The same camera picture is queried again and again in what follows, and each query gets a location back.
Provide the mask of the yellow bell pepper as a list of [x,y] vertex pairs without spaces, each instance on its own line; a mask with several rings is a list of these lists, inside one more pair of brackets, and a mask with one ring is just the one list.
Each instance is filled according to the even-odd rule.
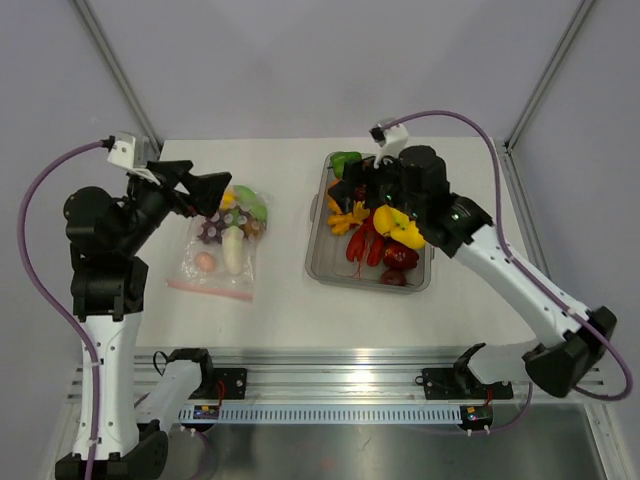
[[221,199],[219,209],[231,210],[237,207],[237,197],[233,189],[227,189]]

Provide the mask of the dark red grape bunch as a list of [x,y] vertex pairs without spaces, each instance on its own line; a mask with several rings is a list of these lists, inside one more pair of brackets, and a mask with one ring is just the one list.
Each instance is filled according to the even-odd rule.
[[221,244],[224,232],[232,226],[243,228],[252,220],[248,211],[236,208],[220,210],[212,217],[206,217],[200,224],[197,238],[205,245]]

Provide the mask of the green bitter gourd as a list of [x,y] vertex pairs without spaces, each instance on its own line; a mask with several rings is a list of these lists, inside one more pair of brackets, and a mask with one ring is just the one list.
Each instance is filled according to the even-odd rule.
[[255,190],[246,185],[234,185],[232,190],[237,207],[249,213],[257,221],[262,223],[267,222],[267,205]]

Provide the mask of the clear pink zip top bag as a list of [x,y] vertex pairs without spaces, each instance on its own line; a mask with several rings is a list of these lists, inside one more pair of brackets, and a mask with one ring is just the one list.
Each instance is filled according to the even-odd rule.
[[257,247],[268,220],[265,195],[246,185],[229,186],[215,214],[191,220],[167,286],[252,301]]

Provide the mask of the pink egg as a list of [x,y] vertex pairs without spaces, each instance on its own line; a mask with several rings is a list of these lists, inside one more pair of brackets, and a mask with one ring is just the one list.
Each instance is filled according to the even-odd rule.
[[208,252],[200,252],[194,257],[195,266],[203,272],[213,272],[216,269],[216,260]]

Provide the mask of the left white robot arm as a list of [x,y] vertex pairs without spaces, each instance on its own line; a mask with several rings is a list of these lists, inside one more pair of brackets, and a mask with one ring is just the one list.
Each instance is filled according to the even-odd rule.
[[129,172],[117,199],[84,187],[65,202],[73,270],[73,316],[88,338],[83,353],[81,418],[72,451],[55,464],[57,479],[157,479],[168,457],[169,431],[191,395],[215,388],[211,357],[182,348],[142,402],[134,399],[134,350],[142,321],[148,266],[144,243],[171,213],[212,216],[232,176],[193,175],[188,160],[148,163]]

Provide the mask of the clear plastic food container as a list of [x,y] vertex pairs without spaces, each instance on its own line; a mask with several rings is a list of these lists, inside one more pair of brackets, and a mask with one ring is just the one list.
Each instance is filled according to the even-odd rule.
[[383,262],[372,267],[366,263],[366,260],[358,264],[346,259],[346,248],[354,230],[342,236],[334,235],[327,224],[331,213],[328,207],[327,189],[336,179],[330,169],[331,155],[332,153],[323,160],[318,191],[311,203],[309,214],[311,233],[305,260],[306,273],[322,284],[337,287],[397,294],[425,290],[431,281],[431,265],[434,258],[432,247],[418,251],[418,265],[405,273],[407,282],[405,286],[386,285],[380,282],[382,274],[387,270]]

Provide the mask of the green bell pepper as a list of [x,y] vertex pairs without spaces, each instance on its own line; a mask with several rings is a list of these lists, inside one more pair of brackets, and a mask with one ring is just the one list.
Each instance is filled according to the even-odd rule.
[[329,156],[329,167],[337,179],[343,177],[345,166],[362,160],[362,155],[357,151],[337,151]]

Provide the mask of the red crayfish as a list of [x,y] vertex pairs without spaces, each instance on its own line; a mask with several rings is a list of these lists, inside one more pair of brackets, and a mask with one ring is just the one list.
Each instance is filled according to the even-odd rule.
[[353,277],[360,279],[364,266],[377,267],[382,262],[384,246],[385,238],[378,233],[370,216],[353,233],[346,248],[346,260],[356,264]]

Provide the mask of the red bell pepper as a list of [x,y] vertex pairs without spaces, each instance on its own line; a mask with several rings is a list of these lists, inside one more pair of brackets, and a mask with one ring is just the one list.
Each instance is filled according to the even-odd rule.
[[413,270],[417,267],[419,254],[396,241],[388,242],[384,249],[383,263],[395,270]]

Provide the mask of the dark red apple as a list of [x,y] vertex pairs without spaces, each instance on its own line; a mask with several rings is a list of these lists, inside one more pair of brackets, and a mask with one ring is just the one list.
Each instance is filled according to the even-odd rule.
[[407,285],[407,279],[404,272],[396,269],[386,270],[380,276],[379,281],[383,285],[400,286],[400,287],[404,287]]

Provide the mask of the left aluminium frame post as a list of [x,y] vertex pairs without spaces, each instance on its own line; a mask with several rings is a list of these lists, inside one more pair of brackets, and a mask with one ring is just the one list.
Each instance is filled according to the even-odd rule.
[[131,85],[91,2],[86,0],[70,0],[69,4],[78,16],[80,24],[86,31],[90,42],[94,45],[99,58],[104,64],[106,71],[140,132],[149,139],[155,153],[160,155],[163,142],[156,133],[152,122]]

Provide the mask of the aluminium frame post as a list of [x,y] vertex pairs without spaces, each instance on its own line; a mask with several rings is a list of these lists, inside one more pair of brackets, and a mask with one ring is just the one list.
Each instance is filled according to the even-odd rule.
[[80,24],[86,31],[90,42],[94,45],[99,58],[104,64],[106,71],[140,132],[149,139],[155,153],[160,155],[163,142],[156,133],[152,122],[131,85],[91,2],[86,0],[70,0],[69,4],[78,16]]
[[571,53],[575,42],[585,25],[588,23],[597,4],[597,0],[581,0],[578,3],[570,20],[564,28],[562,35],[554,47],[552,54],[537,79],[533,90],[528,96],[514,126],[511,128],[510,133],[504,141],[504,148],[508,153],[512,153],[519,141],[524,137],[529,124],[533,120],[536,112],[539,110],[542,101],[545,99],[548,91],[552,87],[555,78]]

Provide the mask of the aluminium mounting rail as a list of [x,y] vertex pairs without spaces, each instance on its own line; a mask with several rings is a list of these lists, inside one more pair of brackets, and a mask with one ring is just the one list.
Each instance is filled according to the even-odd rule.
[[[466,347],[395,348],[239,348],[210,347],[216,368],[246,368],[248,404],[426,404],[415,383],[423,368],[444,367]],[[134,395],[149,392],[160,376],[155,351],[134,347],[119,357],[133,371]]]

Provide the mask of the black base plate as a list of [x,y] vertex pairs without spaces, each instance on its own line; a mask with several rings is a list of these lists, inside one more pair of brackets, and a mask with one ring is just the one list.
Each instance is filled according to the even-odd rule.
[[204,381],[204,385],[194,397],[206,400],[244,400],[248,385],[248,370],[240,367],[216,368]]
[[512,384],[481,383],[468,369],[455,367],[424,368],[414,378],[423,388],[426,400],[511,400]]

